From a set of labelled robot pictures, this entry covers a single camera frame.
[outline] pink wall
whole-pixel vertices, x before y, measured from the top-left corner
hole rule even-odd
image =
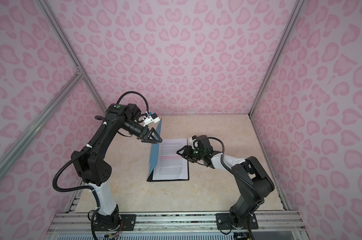
[[[295,0],[49,2],[107,105],[248,113]]]
[[[255,124],[311,239],[362,239],[362,1],[308,3]]]
[[[80,82],[14,167],[0,182],[0,240],[43,239],[57,212],[68,204],[70,193],[51,185],[60,167],[93,136],[101,114],[85,84]],[[73,166],[63,172],[61,187],[73,187],[78,176]]]
[[[0,157],[73,72],[34,1],[0,1]]]

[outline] beige table surface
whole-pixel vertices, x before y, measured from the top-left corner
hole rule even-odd
[[[247,115],[160,116],[163,139],[194,135],[217,137],[225,144],[225,154],[247,158],[255,156],[270,176],[257,137]],[[213,149],[221,145],[210,140]],[[116,135],[105,161],[112,166],[113,198],[120,212],[228,211],[240,196],[234,177],[225,170],[189,163],[189,181],[147,182],[151,144],[133,137]],[[84,190],[75,212],[93,210],[96,202]],[[283,210],[277,191],[265,198],[258,210]]]

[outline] clipboard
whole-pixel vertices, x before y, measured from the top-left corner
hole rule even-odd
[[[161,125],[162,125],[162,118],[158,123],[157,128],[155,129],[158,135],[161,136]],[[159,143],[152,144],[150,149],[150,158],[149,158],[149,174],[147,176],[147,182],[169,182],[169,181],[188,181],[190,179],[189,176],[189,161],[188,161],[188,179],[174,179],[174,180],[153,180],[153,172],[154,168],[158,162],[158,151],[159,151]]]

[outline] paper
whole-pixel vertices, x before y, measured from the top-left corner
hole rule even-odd
[[[188,179],[188,161],[176,153],[187,144],[187,138],[162,140],[153,180]]]

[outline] diagonal metal beam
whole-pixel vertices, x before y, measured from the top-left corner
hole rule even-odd
[[[84,81],[87,85],[87,87],[90,90],[90,93],[96,100],[96,103],[101,108],[103,112],[106,112],[105,103],[102,100],[101,96],[98,94],[97,90],[95,89],[93,83],[90,80],[89,75],[86,72],[86,69],[82,65],[81,61],[79,60],[79,57],[74,50],[73,46],[70,43],[69,38],[63,31],[63,28],[61,24],[58,21],[57,16],[53,12],[50,4],[47,2],[47,0],[35,0],[37,4],[39,5],[40,9],[42,10],[43,14],[45,15],[47,21],[50,23],[50,26],[53,28],[54,32],[56,33],[59,41],[63,45],[63,48],[65,48],[66,52],[68,53],[68,56],[70,57],[71,61],[74,63],[74,65],[77,67],[79,71],[82,71],[84,73]]]
[[[0,181],[7,172],[11,169],[14,163],[18,160],[25,149],[34,140],[38,132],[45,126],[45,124],[54,115],[57,109],[65,101],[68,95],[77,86],[78,82],[83,79],[83,73],[78,71],[66,84],[61,91],[53,98],[49,105],[42,111],[41,114],[29,125],[23,132],[22,136],[16,141],[15,145],[2,156],[0,159]]]
[[[281,55],[282,55],[282,53],[284,51],[284,48],[285,48],[286,44],[288,43],[289,38],[290,38],[290,36],[292,35],[292,33],[294,31],[294,28],[295,28],[295,26],[296,26],[296,24],[297,24],[297,22],[299,20],[300,14],[303,11],[306,2],[307,2],[307,0],[297,0],[296,3],[294,4],[292,13],[291,13],[291,15],[290,15],[290,17],[288,19],[288,22],[287,22],[287,24],[285,26],[284,31],[282,32],[282,36],[281,36],[281,39],[280,39],[280,41],[279,41],[279,43],[277,45],[276,51],[274,52],[272,60],[270,61],[268,69],[266,70],[266,74],[265,74],[265,76],[264,76],[264,78],[263,78],[263,80],[261,82],[260,89],[258,89],[258,92],[256,94],[254,103],[253,103],[253,105],[251,107],[251,110],[249,112],[250,117],[253,116],[253,114],[255,112],[255,109],[256,109],[258,103],[261,100],[261,96],[264,93],[265,86],[269,82],[270,77],[272,76],[272,73],[273,73],[275,67],[278,64],[278,60],[280,59],[280,57],[281,57]]]

